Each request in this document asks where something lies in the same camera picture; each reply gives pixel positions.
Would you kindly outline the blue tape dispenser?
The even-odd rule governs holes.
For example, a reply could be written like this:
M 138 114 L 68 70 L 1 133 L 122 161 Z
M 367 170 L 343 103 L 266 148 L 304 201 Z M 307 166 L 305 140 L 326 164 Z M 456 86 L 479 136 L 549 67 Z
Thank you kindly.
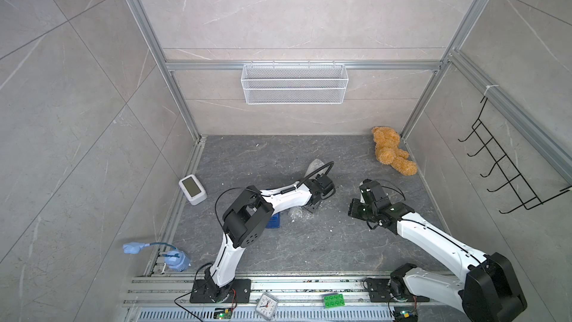
M 280 213 L 272 215 L 271 219 L 267 223 L 266 229 L 278 229 L 280 228 Z

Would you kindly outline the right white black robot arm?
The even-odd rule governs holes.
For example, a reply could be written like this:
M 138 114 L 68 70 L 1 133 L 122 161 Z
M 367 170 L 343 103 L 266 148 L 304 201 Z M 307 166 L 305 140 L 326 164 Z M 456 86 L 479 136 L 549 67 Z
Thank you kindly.
M 364 180 L 359 189 L 360 198 L 349 206 L 350 217 L 366 222 L 371 230 L 382 227 L 416 244 L 451 271 L 445 276 L 406 263 L 390 274 L 384 288 L 378 280 L 366 279 L 372 301 L 381 293 L 398 301 L 428 298 L 464 312 L 471 321 L 513 321 L 527 309 L 518 277 L 505 256 L 474 249 L 407 204 L 392 203 L 376 180 Z

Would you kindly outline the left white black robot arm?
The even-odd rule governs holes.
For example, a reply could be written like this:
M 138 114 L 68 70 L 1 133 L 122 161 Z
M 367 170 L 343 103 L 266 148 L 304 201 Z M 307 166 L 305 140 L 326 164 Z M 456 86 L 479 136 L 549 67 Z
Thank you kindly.
M 333 162 L 310 171 L 301 180 L 277 189 L 240 188 L 240 195 L 218 219 L 223 231 L 216 260 L 205 271 L 206 291 L 222 301 L 231 291 L 235 272 L 247 247 L 260 238 L 271 218 L 294 207 L 314 212 L 321 201 L 335 194 L 329 177 Z

